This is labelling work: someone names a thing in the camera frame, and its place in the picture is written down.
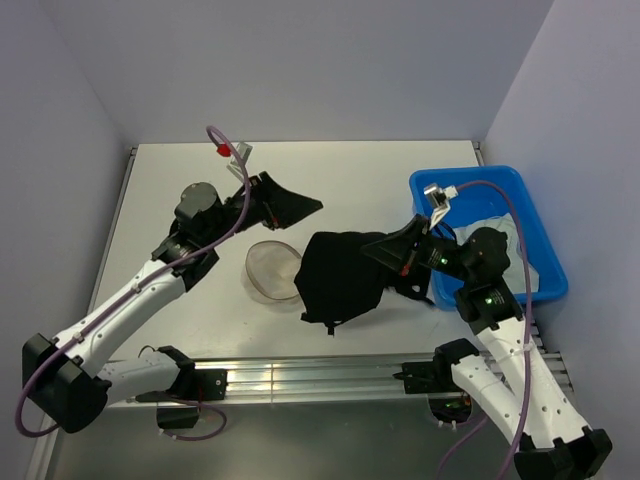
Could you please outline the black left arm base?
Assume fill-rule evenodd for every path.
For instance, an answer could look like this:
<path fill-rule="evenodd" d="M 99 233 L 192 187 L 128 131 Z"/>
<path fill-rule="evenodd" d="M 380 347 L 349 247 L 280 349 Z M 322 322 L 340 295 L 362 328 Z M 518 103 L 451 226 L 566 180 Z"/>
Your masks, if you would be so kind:
<path fill-rule="evenodd" d="M 134 397 L 138 403 L 156 403 L 156 424 L 162 434 L 181 441 L 213 438 L 225 429 L 228 418 L 214 402 L 225 399 L 228 371 L 195 369 L 176 391 L 148 392 Z M 200 420 L 212 416 L 216 428 L 207 434 L 193 432 Z"/>

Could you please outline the white mesh laundry bag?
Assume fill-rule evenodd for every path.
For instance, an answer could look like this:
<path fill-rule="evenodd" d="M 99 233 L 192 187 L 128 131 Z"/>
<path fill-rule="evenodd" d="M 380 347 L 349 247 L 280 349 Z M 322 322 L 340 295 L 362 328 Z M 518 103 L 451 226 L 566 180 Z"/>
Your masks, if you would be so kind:
<path fill-rule="evenodd" d="M 299 299 L 295 277 L 302 255 L 287 243 L 268 240 L 252 245 L 242 270 L 247 295 L 261 304 L 293 303 Z"/>

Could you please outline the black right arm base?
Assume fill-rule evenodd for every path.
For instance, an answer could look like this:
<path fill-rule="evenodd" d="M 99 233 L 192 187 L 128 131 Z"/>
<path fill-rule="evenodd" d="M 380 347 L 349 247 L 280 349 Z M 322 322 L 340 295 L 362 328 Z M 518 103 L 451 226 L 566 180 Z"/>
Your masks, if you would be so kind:
<path fill-rule="evenodd" d="M 435 360 L 405 362 L 393 378 L 403 383 L 406 395 L 426 396 L 436 423 L 454 427 L 471 419 L 471 397 L 453 383 L 451 375 Z"/>

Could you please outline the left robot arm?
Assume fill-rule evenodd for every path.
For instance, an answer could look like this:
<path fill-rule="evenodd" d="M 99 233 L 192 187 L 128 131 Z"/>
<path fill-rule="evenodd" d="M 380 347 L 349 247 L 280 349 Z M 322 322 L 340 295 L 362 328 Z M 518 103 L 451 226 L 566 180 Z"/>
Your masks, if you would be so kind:
<path fill-rule="evenodd" d="M 31 400 L 67 433 L 90 425 L 109 405 L 156 393 L 183 400 L 195 388 L 195 363 L 172 346 L 112 362 L 113 353 L 165 306 L 195 287 L 218 262 L 215 249 L 262 224 L 286 229 L 321 210 L 321 201 L 291 192 L 268 173 L 249 177 L 221 199 L 206 182 L 185 188 L 168 236 L 114 296 L 52 338 L 22 348 L 23 400 Z"/>

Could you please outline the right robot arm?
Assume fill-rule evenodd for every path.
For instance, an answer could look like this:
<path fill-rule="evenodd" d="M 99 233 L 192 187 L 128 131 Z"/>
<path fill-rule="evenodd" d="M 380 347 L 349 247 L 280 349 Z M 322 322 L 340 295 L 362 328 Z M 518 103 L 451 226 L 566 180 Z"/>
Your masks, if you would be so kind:
<path fill-rule="evenodd" d="M 456 308 L 503 374 L 497 379 L 478 350 L 460 339 L 440 346 L 435 383 L 459 387 L 482 408 L 505 439 L 522 479 L 590 479 L 612 451 L 563 392 L 531 339 L 531 323 L 508 289 L 506 234 L 476 230 L 463 244 L 430 231 L 417 215 L 402 230 L 362 247 L 367 257 L 408 276 L 420 267 L 461 281 Z"/>

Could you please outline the black bra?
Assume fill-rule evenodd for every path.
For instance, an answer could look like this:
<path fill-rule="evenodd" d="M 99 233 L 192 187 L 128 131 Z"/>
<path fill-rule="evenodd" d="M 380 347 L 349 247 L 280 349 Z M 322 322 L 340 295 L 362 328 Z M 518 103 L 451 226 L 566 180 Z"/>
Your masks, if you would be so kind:
<path fill-rule="evenodd" d="M 427 296 L 430 270 L 402 277 L 361 253 L 363 246 L 383 237 L 382 232 L 313 234 L 294 279 L 305 307 L 302 321 L 322 324 L 333 336 L 338 326 L 377 308 L 386 289 L 435 305 Z"/>

